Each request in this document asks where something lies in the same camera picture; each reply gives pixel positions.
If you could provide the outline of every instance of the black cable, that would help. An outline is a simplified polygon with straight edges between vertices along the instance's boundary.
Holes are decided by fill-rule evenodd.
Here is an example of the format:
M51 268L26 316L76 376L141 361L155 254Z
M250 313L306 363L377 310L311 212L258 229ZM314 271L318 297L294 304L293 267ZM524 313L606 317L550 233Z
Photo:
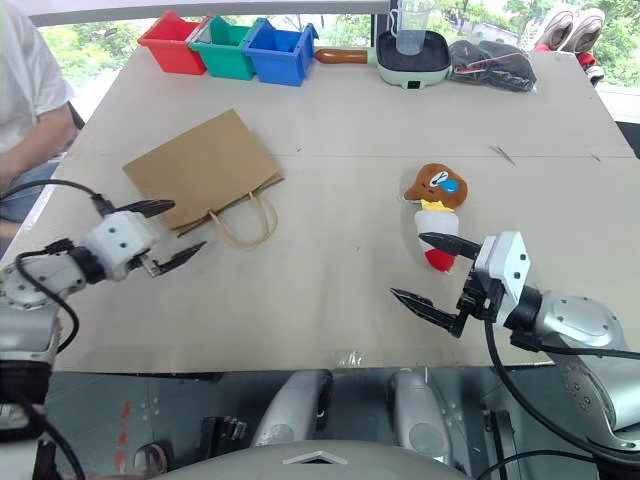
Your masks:
M66 187L73 187L77 188L78 190L82 190L83 192L86 192L91 196L97 195L97 193L91 190L89 187L85 187L80 183L70 182L69 180L34 180L33 182L23 183L22 185L18 185L17 187L10 188L2 195L0 195L0 202L10 197L11 195L21 192L22 190L26 190L27 188L40 187L43 185L64 185Z
M513 383L513 381L509 377L509 374L507 373L507 370L504 368L504 365L500 360L500 355L498 354L495 337L493 336L493 323L491 323L490 320L485 320L484 333L487 338L487 348L489 349L489 355L491 356L491 361L496 370L496 373L498 374L498 377L500 377L500 380L502 380L502 383L504 383L505 387L507 387L507 390L509 390L511 395L513 395L516 401L529 415L531 415L540 424L542 424L542 426L550 430L552 433L555 433L563 440L571 443L581 450L584 450L585 452L590 453L600 460L611 463L613 465L630 468L632 470L640 470L640 454L614 452L613 450L610 450L608 448L589 443L586 440L578 438L575 435L567 432L565 429L558 426L545 415L540 413L529 402L529 400L526 399L522 392L518 390L518 387L516 387L516 385Z
M560 355L595 355L598 357L628 358L640 360L640 352L628 352L625 350L612 350L607 348L563 348L552 345L540 345L540 350L546 353L558 353Z
M531 450L530 452L516 453L515 455L511 455L510 457L507 457L504 460L494 465L491 465L484 472L482 472L476 480L484 480L486 478L489 478L491 473L504 467L507 463L511 463L515 460L520 460L521 458L537 457L541 455L573 458L574 460L580 460L582 462L590 462L590 463L596 462L595 459L592 457L587 457L586 455L579 455L577 453L572 453L572 452L563 452L562 450Z
M49 297L51 300L56 302L60 306L60 308L65 310L69 314L69 317L71 317L71 322L73 324L72 329L71 329L71 333L64 340L64 342L62 342L60 344L60 346L58 347L57 353L60 353L65 348L67 348L71 344L71 342L73 342L73 339L76 338L76 335L78 334L78 330L80 329L80 320L78 319L78 315L76 315L76 312L73 311L73 308L71 308L69 306L69 304L67 302L65 302L62 298L60 298L55 292L49 290L42 283L40 283L38 280L33 278L25 270L24 263L23 263L23 260L25 258L39 257L41 255L47 255L47 254L48 253L47 253L46 250L38 250L38 251L35 251L35 252L23 252L23 253L20 253L20 254L18 254L16 256L15 265L16 265L16 270L18 270L18 272L20 272L20 275L22 275L35 288L41 290L42 293L44 293L47 297Z
M54 442L60 447L64 456L67 457L67 460L71 464L71 468L73 469L73 473L76 476L77 480L85 480L86 477L84 472L82 471L82 466L80 465L80 461L76 456L73 448L67 439L58 431L56 427L54 427L47 417L38 412L31 402L27 400L21 393L18 393L14 389L9 389L8 387L3 391L3 394L9 399L9 401L20 405L20 407L31 417L31 419L36 422L40 427L44 429L45 432L49 434L49 436L53 439Z

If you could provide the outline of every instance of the red plastic bin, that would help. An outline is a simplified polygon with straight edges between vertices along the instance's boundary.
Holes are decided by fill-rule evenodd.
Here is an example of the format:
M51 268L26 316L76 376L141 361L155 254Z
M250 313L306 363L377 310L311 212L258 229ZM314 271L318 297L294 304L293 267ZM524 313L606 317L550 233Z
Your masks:
M202 75L207 67L200 54L189 48L189 42L210 18L211 15L201 22L187 22L167 11L138 39L138 43L149 47L165 72Z

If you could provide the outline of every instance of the green plastic bin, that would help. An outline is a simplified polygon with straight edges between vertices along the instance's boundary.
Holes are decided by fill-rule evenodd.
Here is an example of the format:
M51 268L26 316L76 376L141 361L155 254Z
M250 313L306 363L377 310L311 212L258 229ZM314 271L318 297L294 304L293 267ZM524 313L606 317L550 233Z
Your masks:
M230 25L216 15L202 28L189 48L200 54L214 77L251 80L256 71L251 59L242 53L242 47L254 27L255 23L251 27Z

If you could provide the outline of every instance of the brown paper bag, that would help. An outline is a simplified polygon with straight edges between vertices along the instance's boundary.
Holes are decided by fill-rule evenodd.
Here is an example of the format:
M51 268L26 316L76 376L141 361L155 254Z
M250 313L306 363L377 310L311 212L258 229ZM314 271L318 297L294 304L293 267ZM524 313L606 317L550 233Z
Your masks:
M164 218L179 233L213 218L229 243L248 247L266 240L277 225L275 210L257 193L282 180L282 176L235 110L179 135L123 168L144 195L176 202ZM264 236L242 243L233 238L216 214L247 196L259 207ZM265 205L273 217L272 227Z

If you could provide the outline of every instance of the white shirt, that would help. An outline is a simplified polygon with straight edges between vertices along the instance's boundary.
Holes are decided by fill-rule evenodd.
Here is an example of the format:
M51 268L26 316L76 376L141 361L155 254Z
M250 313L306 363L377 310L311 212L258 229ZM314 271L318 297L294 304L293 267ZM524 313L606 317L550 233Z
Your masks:
M0 0L0 153L35 128L38 115L73 96L46 42L28 17Z

